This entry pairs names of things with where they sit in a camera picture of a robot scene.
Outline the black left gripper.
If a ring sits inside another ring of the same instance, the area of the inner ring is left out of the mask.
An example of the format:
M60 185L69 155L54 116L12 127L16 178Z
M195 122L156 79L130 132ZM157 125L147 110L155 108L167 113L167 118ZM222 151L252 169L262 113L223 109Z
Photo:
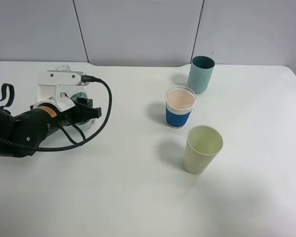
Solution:
M91 119L102 116L101 108L93 108L93 100L88 98L77 98L76 102L84 106L74 106L61 112L54 105L43 103L37 107L30 106L29 134L51 135L60 128L67 126L65 115L70 115L73 123L85 123Z

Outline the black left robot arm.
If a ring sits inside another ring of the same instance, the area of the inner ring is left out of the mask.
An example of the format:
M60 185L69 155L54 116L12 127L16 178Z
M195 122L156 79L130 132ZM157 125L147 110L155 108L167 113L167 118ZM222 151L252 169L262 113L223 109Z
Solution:
M92 105L91 99L80 98L72 108L61 112L50 103L42 103L14 117L0 108L0 156L22 158L35 152L67 151L85 144L87 138L66 147L40 146L42 141L58 130L64 130L65 126L77 128L80 122L100 118L102 109Z

